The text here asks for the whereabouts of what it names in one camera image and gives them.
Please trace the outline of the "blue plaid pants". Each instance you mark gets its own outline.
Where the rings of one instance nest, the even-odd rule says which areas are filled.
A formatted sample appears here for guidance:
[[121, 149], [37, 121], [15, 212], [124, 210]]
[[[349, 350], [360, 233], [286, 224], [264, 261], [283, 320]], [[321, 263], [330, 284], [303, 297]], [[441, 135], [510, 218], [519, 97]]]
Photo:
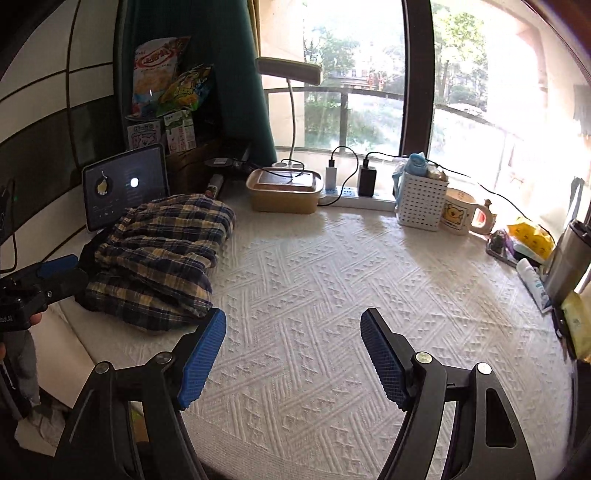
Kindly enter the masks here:
[[208, 273], [235, 221], [235, 211], [204, 194], [128, 208], [83, 247], [88, 284], [75, 301], [147, 331], [195, 325], [212, 308]]

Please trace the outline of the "tablet with dark screen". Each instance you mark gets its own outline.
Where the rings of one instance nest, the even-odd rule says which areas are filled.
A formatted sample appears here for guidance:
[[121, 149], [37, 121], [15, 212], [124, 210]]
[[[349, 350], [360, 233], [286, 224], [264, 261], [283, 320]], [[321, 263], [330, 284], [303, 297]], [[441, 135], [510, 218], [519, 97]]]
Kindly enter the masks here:
[[116, 223], [126, 209], [167, 197], [169, 186], [161, 144], [129, 150], [83, 168], [86, 228]]

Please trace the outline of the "brown lidded food container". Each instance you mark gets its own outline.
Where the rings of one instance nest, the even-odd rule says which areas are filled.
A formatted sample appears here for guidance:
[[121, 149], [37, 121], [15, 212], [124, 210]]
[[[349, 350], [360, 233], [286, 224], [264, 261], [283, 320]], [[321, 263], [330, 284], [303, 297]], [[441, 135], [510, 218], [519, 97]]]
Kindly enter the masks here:
[[269, 213], [314, 213], [324, 190], [317, 172], [284, 168], [256, 169], [245, 185], [252, 209]]

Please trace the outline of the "small green figurine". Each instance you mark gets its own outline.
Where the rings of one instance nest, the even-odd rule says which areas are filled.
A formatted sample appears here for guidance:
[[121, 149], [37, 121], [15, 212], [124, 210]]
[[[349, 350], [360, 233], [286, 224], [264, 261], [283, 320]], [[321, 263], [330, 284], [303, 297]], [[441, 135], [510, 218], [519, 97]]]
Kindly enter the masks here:
[[495, 231], [487, 243], [487, 252], [493, 256], [508, 258], [512, 253], [512, 242], [505, 230]]

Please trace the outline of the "white perforated plastic basket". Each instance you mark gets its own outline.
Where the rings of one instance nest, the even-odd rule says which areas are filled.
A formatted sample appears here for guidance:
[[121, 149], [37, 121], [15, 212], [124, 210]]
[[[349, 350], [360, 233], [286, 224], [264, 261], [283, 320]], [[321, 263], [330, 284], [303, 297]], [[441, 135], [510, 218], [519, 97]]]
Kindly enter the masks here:
[[405, 172], [397, 190], [399, 223], [426, 231], [438, 231], [448, 182]]

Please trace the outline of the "white bear mug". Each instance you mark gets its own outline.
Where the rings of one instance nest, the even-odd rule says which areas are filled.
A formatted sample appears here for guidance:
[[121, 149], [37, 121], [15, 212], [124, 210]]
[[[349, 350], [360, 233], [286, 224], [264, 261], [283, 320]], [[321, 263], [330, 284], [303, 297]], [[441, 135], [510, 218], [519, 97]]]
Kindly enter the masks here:
[[496, 217], [490, 208], [479, 204], [475, 198], [462, 190], [448, 188], [442, 211], [440, 226], [457, 235], [470, 232], [489, 235]]

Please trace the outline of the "white power strip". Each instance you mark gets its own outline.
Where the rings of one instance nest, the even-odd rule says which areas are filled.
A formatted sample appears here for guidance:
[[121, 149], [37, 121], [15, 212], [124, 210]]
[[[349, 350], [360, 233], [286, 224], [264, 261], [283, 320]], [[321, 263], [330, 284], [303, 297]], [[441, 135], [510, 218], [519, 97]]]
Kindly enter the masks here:
[[356, 187], [336, 186], [332, 190], [322, 190], [318, 205], [394, 212], [394, 209], [396, 209], [396, 200], [394, 200], [394, 196], [389, 192], [377, 190], [372, 197], [367, 197], [360, 196]]

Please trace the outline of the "white lotion tube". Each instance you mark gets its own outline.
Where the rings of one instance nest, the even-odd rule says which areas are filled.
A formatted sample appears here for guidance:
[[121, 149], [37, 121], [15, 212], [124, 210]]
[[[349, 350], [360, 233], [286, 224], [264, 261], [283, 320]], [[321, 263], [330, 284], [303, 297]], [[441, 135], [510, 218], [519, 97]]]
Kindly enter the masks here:
[[551, 310], [552, 304], [542, 280], [534, 267], [526, 258], [521, 259], [516, 265], [519, 278], [527, 288], [536, 306], [542, 314]]

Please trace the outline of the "yellow snack bag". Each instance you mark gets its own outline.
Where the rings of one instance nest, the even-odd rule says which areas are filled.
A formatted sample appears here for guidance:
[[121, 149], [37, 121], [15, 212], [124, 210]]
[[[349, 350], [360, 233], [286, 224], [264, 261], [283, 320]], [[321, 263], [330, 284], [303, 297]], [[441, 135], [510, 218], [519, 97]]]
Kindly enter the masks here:
[[543, 228], [524, 218], [507, 226], [509, 235], [546, 260], [555, 248], [555, 241]]

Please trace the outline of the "white charger adapter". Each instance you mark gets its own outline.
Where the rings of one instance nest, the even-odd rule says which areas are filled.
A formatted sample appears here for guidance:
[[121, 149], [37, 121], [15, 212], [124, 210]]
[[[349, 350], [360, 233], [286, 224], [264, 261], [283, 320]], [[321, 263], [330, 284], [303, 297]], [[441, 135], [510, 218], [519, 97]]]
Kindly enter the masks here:
[[337, 189], [337, 172], [338, 169], [334, 166], [325, 168], [325, 190], [335, 191]]

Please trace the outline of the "green tissue pack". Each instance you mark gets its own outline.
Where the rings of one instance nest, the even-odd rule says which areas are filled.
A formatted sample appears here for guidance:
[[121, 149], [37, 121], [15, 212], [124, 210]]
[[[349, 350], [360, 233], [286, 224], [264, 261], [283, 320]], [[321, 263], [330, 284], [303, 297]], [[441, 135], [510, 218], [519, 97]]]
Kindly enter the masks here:
[[590, 296], [571, 292], [562, 303], [576, 358], [590, 362]]

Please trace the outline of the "blue plastic bag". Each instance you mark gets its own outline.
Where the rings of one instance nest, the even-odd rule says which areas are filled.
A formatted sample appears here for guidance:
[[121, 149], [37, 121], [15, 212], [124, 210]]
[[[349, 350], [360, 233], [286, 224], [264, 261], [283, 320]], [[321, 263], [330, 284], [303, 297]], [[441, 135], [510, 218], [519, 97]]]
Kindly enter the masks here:
[[403, 176], [405, 173], [419, 177], [426, 177], [428, 172], [428, 162], [425, 154], [412, 153], [408, 156], [404, 165], [400, 165], [393, 174], [394, 188], [393, 195], [397, 202], [400, 202], [402, 197]]

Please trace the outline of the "steel travel tumbler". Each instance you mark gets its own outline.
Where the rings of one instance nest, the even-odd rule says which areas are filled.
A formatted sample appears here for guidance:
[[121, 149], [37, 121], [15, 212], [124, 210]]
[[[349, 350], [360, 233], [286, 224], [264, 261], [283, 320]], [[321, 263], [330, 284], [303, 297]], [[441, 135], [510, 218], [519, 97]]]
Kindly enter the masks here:
[[571, 221], [546, 264], [543, 283], [553, 306], [560, 306], [575, 290], [589, 267], [590, 254], [590, 227]]

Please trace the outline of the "snack bags on shelf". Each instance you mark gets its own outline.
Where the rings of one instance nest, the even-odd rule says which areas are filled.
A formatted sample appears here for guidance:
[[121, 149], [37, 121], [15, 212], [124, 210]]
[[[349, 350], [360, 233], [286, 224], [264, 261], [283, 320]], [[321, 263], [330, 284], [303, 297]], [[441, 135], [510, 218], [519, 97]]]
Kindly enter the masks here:
[[131, 113], [127, 141], [131, 149], [160, 143], [171, 154], [197, 146], [193, 113], [208, 94], [211, 66], [179, 72], [188, 36], [150, 40], [134, 54]]

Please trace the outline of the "white desk lamp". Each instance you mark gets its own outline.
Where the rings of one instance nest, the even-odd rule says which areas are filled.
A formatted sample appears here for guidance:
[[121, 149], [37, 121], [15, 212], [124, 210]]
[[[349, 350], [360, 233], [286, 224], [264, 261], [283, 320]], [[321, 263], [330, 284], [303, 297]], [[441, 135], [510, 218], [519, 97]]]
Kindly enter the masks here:
[[314, 63], [259, 56], [256, 58], [256, 69], [260, 75], [283, 78], [287, 83], [287, 92], [290, 95], [291, 143], [287, 160], [281, 160], [280, 166], [291, 169], [297, 140], [296, 102], [294, 102], [294, 88], [291, 82], [318, 86], [322, 82], [322, 67]]

